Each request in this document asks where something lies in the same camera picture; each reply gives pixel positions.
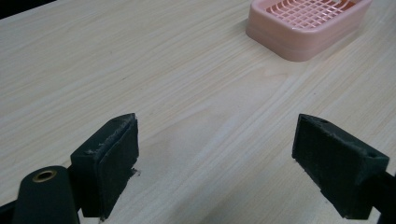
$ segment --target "plastic tray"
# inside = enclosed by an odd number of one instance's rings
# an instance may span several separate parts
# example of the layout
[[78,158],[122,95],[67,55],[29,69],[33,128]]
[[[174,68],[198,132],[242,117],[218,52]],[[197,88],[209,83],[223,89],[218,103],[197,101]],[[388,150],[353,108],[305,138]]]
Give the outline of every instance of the plastic tray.
[[372,0],[254,0],[247,35],[303,62],[355,31]]

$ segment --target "wood grain surface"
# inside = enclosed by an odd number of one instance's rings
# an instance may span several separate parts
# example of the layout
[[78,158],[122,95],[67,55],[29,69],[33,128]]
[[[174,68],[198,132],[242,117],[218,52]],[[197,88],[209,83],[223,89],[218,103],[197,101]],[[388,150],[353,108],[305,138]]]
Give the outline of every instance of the wood grain surface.
[[0,20],[0,204],[135,112],[142,173],[106,223],[376,223],[375,209],[342,219],[291,147],[306,113],[395,173],[396,1],[374,0],[355,34],[304,63],[246,36],[249,4],[58,0]]

